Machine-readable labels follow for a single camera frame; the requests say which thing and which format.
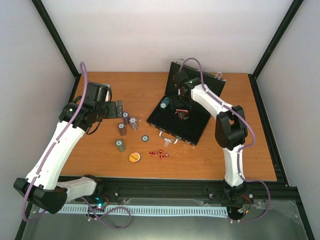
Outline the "purple chip stack rear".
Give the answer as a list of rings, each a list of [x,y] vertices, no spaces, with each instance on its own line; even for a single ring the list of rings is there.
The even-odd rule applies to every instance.
[[[128,112],[122,113],[122,120],[123,120],[123,123],[126,125],[128,125],[130,123],[130,115]]]

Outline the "black aluminium frame rail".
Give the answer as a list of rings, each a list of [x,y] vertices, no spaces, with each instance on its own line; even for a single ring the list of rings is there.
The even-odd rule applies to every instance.
[[[266,188],[260,182],[244,184],[244,193],[228,200],[221,180],[172,180],[143,178],[102,177],[103,192],[111,202],[119,203],[130,198],[194,199],[221,206],[239,206],[245,202],[243,195],[253,195],[252,202],[267,200]]]

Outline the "purple chip stack right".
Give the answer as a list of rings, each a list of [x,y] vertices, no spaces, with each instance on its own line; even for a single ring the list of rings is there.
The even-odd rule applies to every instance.
[[[129,119],[129,123],[130,123],[130,125],[131,125],[133,130],[137,130],[138,129],[138,121],[137,121],[137,119],[135,117],[131,117]]]

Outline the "green chip stack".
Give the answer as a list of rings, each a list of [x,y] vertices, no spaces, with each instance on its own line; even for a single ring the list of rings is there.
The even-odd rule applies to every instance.
[[[126,150],[126,146],[124,144],[124,141],[121,139],[118,139],[115,141],[115,146],[120,152],[124,152]]]

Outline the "orange big blind button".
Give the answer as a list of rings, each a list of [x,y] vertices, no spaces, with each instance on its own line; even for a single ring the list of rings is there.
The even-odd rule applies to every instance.
[[[132,163],[138,163],[141,160],[141,155],[138,152],[132,152],[129,155],[129,161]]]

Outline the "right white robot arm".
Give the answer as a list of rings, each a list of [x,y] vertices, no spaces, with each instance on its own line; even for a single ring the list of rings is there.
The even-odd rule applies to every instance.
[[[173,81],[181,100],[200,104],[215,119],[214,136],[225,162],[224,197],[230,203],[237,201],[245,191],[243,147],[248,128],[243,122],[244,109],[226,103],[201,78],[191,79],[184,70],[175,73]]]

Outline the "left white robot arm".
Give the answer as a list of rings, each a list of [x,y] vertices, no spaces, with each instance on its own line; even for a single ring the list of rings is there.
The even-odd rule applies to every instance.
[[[101,200],[104,187],[98,177],[87,174],[65,182],[58,179],[77,142],[85,134],[91,134],[94,123],[118,117],[117,109],[109,84],[88,83],[86,92],[63,108],[45,152],[25,178],[15,180],[14,189],[26,201],[50,214],[83,196],[95,202]]]

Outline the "black poker set case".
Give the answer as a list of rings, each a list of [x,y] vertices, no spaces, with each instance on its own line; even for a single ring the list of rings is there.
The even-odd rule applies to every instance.
[[[196,146],[211,118],[199,103],[180,98],[174,75],[181,64],[171,62],[164,96],[146,122],[179,140]]]

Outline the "triangular all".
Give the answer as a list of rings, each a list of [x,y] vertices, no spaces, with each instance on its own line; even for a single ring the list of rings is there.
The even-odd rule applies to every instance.
[[[176,109],[175,114],[181,119],[185,114],[189,114],[189,111],[186,109]]]

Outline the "single blue poker chip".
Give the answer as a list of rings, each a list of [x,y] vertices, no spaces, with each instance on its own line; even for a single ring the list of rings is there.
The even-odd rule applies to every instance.
[[[141,137],[141,140],[142,140],[143,142],[147,142],[147,141],[149,140],[149,137],[148,137],[147,135],[143,135],[143,136]]]

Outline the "blue chip stack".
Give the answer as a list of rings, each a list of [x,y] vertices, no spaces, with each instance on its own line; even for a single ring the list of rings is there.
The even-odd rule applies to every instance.
[[[161,103],[159,104],[161,109],[167,108],[167,106],[170,104],[170,98],[169,97],[164,97]]]

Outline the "clear round dealer button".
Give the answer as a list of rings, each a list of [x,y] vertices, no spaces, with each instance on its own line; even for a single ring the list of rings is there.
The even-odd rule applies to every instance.
[[[189,116],[190,116],[190,114],[187,113],[181,118],[181,120],[187,120],[189,118]]]

